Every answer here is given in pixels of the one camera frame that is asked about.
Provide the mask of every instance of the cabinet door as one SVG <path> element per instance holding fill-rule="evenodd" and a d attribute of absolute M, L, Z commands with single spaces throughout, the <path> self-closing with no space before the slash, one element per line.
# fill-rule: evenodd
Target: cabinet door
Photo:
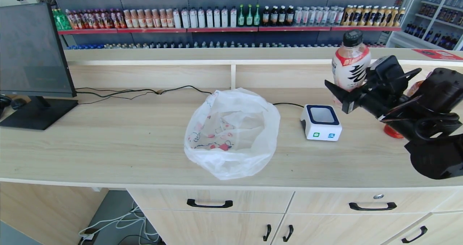
<path fill-rule="evenodd" d="M 461 245 L 463 212 L 431 214 L 396 235 L 387 245 Z"/>
<path fill-rule="evenodd" d="M 143 210 L 167 245 L 270 244 L 283 214 Z M 268 226 L 271 232 L 266 241 Z"/>
<path fill-rule="evenodd" d="M 272 245 L 379 245 L 424 215 L 286 214 Z"/>

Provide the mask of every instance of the monitor stand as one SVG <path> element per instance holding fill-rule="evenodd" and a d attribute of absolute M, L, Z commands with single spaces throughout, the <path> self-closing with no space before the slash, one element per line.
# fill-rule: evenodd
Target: monitor stand
<path fill-rule="evenodd" d="M 29 98 L 29 103 L 1 121 L 0 126 L 45 130 L 78 105 L 77 100 Z"/>

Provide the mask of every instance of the counter top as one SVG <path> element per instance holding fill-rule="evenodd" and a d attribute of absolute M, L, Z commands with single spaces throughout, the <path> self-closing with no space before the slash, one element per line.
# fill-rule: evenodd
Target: counter top
<path fill-rule="evenodd" d="M 265 65 L 331 64 L 337 48 L 189 48 L 66 50 L 71 66 L 99 65 Z M 411 49 L 371 48 L 372 59 L 395 55 L 402 65 L 458 66 L 458 60 L 436 61 Z M 460 57 L 463 52 L 452 51 Z"/>
<path fill-rule="evenodd" d="M 272 103 L 332 103 L 326 89 L 249 90 Z M 463 177 L 437 181 L 417 173 L 403 148 L 407 141 L 384 134 L 384 124 L 361 108 L 350 115 L 337 110 L 342 135 L 338 142 L 325 142 L 304 138 L 301 108 L 290 105 L 278 105 L 278 148 L 265 168 L 254 176 L 218 180 L 183 151 L 186 126 L 205 97 L 184 89 L 134 100 L 110 98 L 77 106 L 46 131 L 0 128 L 0 181 L 120 188 L 463 186 Z M 454 111 L 463 114 L 463 106 Z"/>

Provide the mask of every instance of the green bottle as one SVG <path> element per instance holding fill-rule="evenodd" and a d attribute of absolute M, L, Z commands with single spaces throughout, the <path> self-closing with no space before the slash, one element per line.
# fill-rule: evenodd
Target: green bottle
<path fill-rule="evenodd" d="M 249 12 L 248 12 L 248 17 L 246 17 L 246 25 L 247 26 L 252 26 L 252 10 L 251 10 L 251 5 L 248 4 L 249 7 Z"/>
<path fill-rule="evenodd" d="M 239 6 L 239 16 L 238 16 L 238 26 L 244 26 L 245 25 L 245 16 L 243 15 L 243 5 L 241 4 Z"/>
<path fill-rule="evenodd" d="M 260 16 L 259 16 L 259 4 L 256 5 L 256 14 L 254 15 L 254 26 L 259 26 Z"/>

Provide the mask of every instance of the white bottle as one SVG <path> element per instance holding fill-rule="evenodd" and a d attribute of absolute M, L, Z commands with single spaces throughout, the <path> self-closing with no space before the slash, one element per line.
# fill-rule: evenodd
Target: white bottle
<path fill-rule="evenodd" d="M 222 9 L 222 27 L 228 27 L 228 9 L 226 6 Z"/>
<path fill-rule="evenodd" d="M 207 7 L 207 11 L 205 12 L 205 16 L 207 19 L 207 27 L 208 28 L 213 28 L 214 27 L 214 19 L 213 19 L 213 13 L 212 9 L 210 7 Z"/>
<path fill-rule="evenodd" d="M 349 92 L 360 87 L 370 62 L 370 50 L 363 43 L 362 31 L 356 29 L 344 33 L 343 45 L 336 51 L 331 62 L 334 84 Z M 335 97 L 334 102 L 341 106 Z"/>
<path fill-rule="evenodd" d="M 205 28 L 205 16 L 202 7 L 198 9 L 198 26 L 200 28 Z"/>
<path fill-rule="evenodd" d="M 236 27 L 236 18 L 238 15 L 238 11 L 236 10 L 236 7 L 233 6 L 230 10 L 230 27 Z"/>
<path fill-rule="evenodd" d="M 190 10 L 190 23 L 192 28 L 198 27 L 198 12 L 194 7 Z"/>
<path fill-rule="evenodd" d="M 220 28 L 220 10 L 217 6 L 214 9 L 214 27 Z"/>
<path fill-rule="evenodd" d="M 174 24 L 175 28 L 181 28 L 182 27 L 182 21 L 180 20 L 180 13 L 178 12 L 177 8 L 174 8 Z"/>
<path fill-rule="evenodd" d="M 186 7 L 182 10 L 182 21 L 184 28 L 190 27 L 190 12 L 188 12 Z"/>

